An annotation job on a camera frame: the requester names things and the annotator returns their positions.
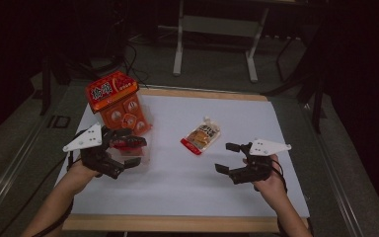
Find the snack package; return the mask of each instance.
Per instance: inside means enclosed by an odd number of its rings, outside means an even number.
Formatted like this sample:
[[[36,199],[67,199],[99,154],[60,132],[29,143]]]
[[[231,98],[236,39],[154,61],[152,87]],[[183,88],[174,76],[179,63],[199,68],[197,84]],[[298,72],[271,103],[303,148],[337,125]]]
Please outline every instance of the snack package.
[[[116,71],[87,86],[86,96],[98,120],[110,129],[130,128],[137,136],[151,128],[139,102],[138,83]]]
[[[204,117],[204,121],[190,134],[181,139],[181,143],[195,155],[200,155],[220,136],[220,126]]]

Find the human arm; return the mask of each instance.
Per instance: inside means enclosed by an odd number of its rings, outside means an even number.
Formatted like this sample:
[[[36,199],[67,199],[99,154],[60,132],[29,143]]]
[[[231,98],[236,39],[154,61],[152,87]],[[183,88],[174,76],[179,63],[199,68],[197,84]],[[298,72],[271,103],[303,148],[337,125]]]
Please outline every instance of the human arm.
[[[85,189],[96,175],[98,172],[83,166],[81,160],[75,162],[45,199],[22,236],[34,236],[58,220],[74,196]],[[59,236],[61,228],[62,225],[58,226],[46,236]]]
[[[270,158],[278,162],[276,155],[271,155]],[[273,167],[279,170],[279,166],[275,162],[273,162]],[[268,179],[256,181],[254,186],[261,192],[269,206],[275,210],[282,228],[290,237],[312,236],[288,198],[278,174],[272,171]]]

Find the forearm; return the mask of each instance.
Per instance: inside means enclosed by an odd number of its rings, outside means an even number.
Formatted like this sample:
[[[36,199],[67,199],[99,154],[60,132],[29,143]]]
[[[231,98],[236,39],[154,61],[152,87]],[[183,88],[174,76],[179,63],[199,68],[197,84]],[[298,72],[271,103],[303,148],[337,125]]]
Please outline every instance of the forearm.
[[[279,223],[290,237],[312,236],[288,198],[275,209],[275,212]]]
[[[74,194],[63,188],[61,186],[54,188],[22,236],[34,236],[38,234],[64,214],[73,200]],[[61,228],[62,225],[58,226],[46,236],[59,236]]]

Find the small food pouch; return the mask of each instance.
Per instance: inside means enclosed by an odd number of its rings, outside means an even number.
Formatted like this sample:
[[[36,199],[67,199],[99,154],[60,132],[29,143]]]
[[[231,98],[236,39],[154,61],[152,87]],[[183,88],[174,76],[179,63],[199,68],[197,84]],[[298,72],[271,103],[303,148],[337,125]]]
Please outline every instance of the small food pouch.
[[[181,143],[195,155],[200,155],[218,136],[220,136],[220,126],[209,117],[204,117],[196,129],[181,139]]]

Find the wooden table edge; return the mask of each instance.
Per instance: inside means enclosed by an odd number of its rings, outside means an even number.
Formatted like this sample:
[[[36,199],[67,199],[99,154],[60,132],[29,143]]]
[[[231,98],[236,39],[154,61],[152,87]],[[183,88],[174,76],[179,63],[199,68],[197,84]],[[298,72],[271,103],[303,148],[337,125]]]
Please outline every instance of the wooden table edge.
[[[308,226],[307,218],[302,218]],[[167,232],[279,232],[276,217],[71,214],[63,230]]]
[[[189,98],[205,98],[205,99],[223,99],[223,100],[244,100],[244,101],[267,101],[262,95],[242,94],[231,92],[209,92],[195,90],[178,90],[178,89],[146,89],[140,88],[140,95],[147,96],[168,96],[168,97],[189,97]]]

